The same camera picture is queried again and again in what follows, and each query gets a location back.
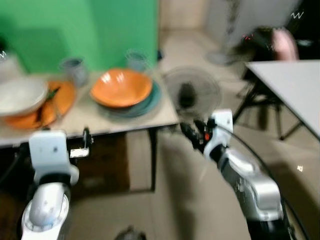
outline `black cable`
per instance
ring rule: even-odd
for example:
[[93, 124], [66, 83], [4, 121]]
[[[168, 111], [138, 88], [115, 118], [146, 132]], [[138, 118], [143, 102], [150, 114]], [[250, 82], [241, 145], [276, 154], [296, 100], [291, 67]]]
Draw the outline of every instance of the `black cable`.
[[19, 148], [19, 152], [13, 160], [13, 163], [8, 167], [4, 174], [0, 177], [0, 186], [6, 180], [6, 178], [11, 174], [15, 166], [22, 160], [24, 160], [29, 155], [29, 145], [28, 143], [22, 143]]
[[[270, 178], [277, 184], [278, 188], [279, 188], [279, 183], [278, 181], [275, 179], [275, 177], [273, 176], [271, 170], [269, 169], [269, 167], [267, 166], [267, 164], [262, 160], [262, 158], [247, 144], [245, 143], [239, 136], [237, 136], [236, 134], [234, 134], [233, 132], [231, 132], [230, 130], [224, 128], [223, 126], [217, 125], [216, 127], [224, 130], [225, 132], [231, 134], [235, 139], [237, 139], [241, 144], [243, 144], [260, 162], [260, 164], [262, 165], [262, 167], [265, 169], [265, 171], [267, 172], [267, 174], [270, 176]], [[293, 207], [290, 205], [290, 203], [288, 202], [288, 200], [281, 194], [280, 192], [280, 196], [281, 196], [281, 205], [282, 205], [282, 210], [283, 210], [283, 217], [286, 221], [287, 227], [289, 229], [289, 233], [291, 235], [291, 237], [293, 238], [293, 240], [296, 240], [296, 236], [293, 232], [292, 227], [290, 226], [290, 222], [289, 222], [289, 218], [287, 215], [287, 211], [286, 211], [286, 205], [288, 206], [288, 208], [290, 209], [290, 211], [292, 212], [294, 218], [296, 219], [300, 229], [302, 230], [302, 233], [305, 237], [306, 240], [310, 240], [310, 237], [308, 235], [308, 232], [304, 226], [304, 224], [301, 222], [300, 218], [298, 217], [297, 213], [295, 212], [295, 210], [293, 209]]]

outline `fan grille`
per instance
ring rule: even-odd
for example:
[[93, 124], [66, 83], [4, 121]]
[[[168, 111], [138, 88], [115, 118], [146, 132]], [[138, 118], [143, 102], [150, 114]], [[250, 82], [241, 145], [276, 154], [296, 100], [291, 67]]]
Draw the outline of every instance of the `fan grille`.
[[[164, 79], [175, 109], [182, 117], [207, 118], [221, 102], [218, 83], [207, 71], [201, 68], [176, 68], [169, 71]], [[191, 84], [196, 94], [194, 104], [188, 108], [183, 108], [179, 101], [183, 84]]]

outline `teal plate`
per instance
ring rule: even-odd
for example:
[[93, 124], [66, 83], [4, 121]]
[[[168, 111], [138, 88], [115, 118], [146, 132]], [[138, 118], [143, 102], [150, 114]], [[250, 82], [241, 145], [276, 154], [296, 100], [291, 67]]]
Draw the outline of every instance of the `teal plate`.
[[159, 103], [161, 96], [162, 93], [160, 86], [158, 85], [158, 83], [153, 81], [152, 91], [150, 95], [142, 102], [126, 109], [107, 108], [107, 111], [111, 116], [118, 118], [136, 118], [147, 114], [152, 109], [154, 109]]

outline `pink cloth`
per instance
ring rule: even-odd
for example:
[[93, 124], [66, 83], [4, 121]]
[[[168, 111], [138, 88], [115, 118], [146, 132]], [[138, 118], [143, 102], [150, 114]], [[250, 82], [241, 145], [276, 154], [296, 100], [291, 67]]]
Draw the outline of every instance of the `pink cloth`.
[[275, 51], [275, 60], [299, 60], [299, 53], [295, 39], [287, 29], [273, 30], [272, 45]]

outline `dish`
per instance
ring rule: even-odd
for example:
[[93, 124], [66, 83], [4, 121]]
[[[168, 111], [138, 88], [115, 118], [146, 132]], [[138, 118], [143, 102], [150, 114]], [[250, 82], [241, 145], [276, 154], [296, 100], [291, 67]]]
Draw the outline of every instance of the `dish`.
[[74, 85], [68, 81], [50, 81], [48, 86], [51, 91], [57, 88], [59, 91], [56, 92], [53, 99], [46, 101], [42, 106], [41, 121], [37, 119], [38, 111], [34, 111], [26, 116], [5, 117], [5, 123], [18, 129], [37, 129], [54, 122], [57, 119], [57, 110], [61, 116], [65, 115], [76, 99]]
[[110, 116], [118, 118], [136, 118], [150, 112], [159, 103], [162, 97], [161, 88], [155, 81], [150, 95], [142, 102], [128, 109], [112, 109], [106, 108], [105, 110]]
[[46, 100], [48, 84], [35, 78], [0, 83], [0, 117], [23, 116], [38, 109]]
[[145, 100], [152, 90], [152, 80], [140, 72], [114, 68], [103, 74], [90, 91], [99, 104], [125, 108]]

